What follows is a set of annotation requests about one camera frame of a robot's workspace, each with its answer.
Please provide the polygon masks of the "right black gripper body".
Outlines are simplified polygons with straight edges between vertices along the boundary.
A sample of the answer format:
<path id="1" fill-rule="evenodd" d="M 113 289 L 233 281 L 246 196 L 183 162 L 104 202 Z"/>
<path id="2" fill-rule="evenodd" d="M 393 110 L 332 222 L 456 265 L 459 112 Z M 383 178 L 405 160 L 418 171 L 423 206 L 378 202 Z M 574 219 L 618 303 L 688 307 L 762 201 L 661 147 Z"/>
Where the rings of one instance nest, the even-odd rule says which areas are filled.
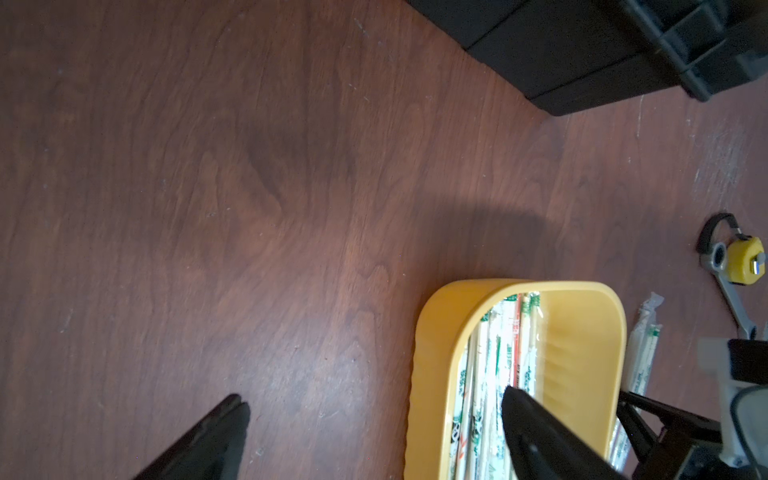
<path id="1" fill-rule="evenodd" d="M 716 420 L 627 391 L 617 416 L 638 460 L 634 479 L 718 479 L 729 470 Z"/>

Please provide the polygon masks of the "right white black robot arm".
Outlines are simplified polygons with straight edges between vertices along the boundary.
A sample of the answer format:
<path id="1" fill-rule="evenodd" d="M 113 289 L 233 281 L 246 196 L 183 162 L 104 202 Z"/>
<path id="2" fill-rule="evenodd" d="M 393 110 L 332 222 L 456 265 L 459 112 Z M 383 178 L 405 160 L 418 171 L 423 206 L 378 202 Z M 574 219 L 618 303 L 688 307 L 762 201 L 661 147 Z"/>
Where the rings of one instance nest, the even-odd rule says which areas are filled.
<path id="1" fill-rule="evenodd" d="M 704 338 L 699 368 L 718 382 L 713 420 L 622 391 L 617 416 L 638 464 L 634 479 L 767 477 L 767 342 Z"/>

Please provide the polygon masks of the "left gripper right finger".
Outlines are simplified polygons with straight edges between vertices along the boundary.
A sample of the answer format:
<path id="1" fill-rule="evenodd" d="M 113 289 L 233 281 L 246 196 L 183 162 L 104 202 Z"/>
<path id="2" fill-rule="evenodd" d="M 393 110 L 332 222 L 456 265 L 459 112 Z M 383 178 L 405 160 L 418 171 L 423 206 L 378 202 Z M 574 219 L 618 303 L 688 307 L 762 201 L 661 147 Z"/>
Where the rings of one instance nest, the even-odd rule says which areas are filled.
<path id="1" fill-rule="evenodd" d="M 519 479 L 620 479 L 605 460 L 523 390 L 508 386 L 501 413 Z"/>

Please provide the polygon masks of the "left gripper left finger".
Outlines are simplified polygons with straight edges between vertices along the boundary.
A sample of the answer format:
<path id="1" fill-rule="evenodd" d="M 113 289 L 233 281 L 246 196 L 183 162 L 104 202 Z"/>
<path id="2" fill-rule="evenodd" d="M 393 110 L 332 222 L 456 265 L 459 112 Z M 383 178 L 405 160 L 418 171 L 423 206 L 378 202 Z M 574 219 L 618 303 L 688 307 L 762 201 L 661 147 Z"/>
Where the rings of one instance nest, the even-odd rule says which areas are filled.
<path id="1" fill-rule="evenodd" d="M 250 408 L 230 394 L 135 479 L 237 479 Z"/>

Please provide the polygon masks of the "yellow plastic storage box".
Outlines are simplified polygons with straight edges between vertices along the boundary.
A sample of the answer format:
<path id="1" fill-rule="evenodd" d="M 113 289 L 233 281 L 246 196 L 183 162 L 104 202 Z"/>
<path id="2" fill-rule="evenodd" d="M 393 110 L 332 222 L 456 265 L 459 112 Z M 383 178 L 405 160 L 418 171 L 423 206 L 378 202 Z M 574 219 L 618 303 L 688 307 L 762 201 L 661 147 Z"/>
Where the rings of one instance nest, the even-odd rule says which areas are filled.
<path id="1" fill-rule="evenodd" d="M 589 281 L 460 280 L 437 290 L 416 322 L 404 478 L 447 478 L 464 346 L 494 305 L 533 291 L 542 295 L 545 318 L 537 399 L 595 453 L 608 457 L 627 337 L 616 293 Z"/>

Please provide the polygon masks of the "chopsticks pair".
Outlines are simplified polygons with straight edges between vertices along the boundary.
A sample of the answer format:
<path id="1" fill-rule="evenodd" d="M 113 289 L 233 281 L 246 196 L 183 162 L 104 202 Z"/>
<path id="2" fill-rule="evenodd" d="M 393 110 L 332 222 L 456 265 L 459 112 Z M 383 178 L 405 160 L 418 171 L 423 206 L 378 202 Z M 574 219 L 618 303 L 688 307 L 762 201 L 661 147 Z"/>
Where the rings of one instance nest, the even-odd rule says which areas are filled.
<path id="1" fill-rule="evenodd" d="M 628 335 L 624 367 L 622 372 L 622 391 L 645 395 L 655 358 L 662 326 L 656 319 L 656 310 L 664 302 L 661 295 L 652 292 L 638 309 L 637 321 Z M 613 438 L 610 443 L 608 463 L 618 472 L 622 472 L 629 456 L 628 436 L 616 419 Z"/>
<path id="2" fill-rule="evenodd" d="M 642 334 L 637 331 L 632 332 L 632 343 L 628 346 L 625 358 L 626 365 L 621 385 L 623 391 L 639 395 L 646 393 L 660 332 L 659 324 L 646 326 Z M 627 434 L 620 421 L 617 421 L 611 453 L 611 463 L 616 471 L 624 470 L 629 449 Z"/>

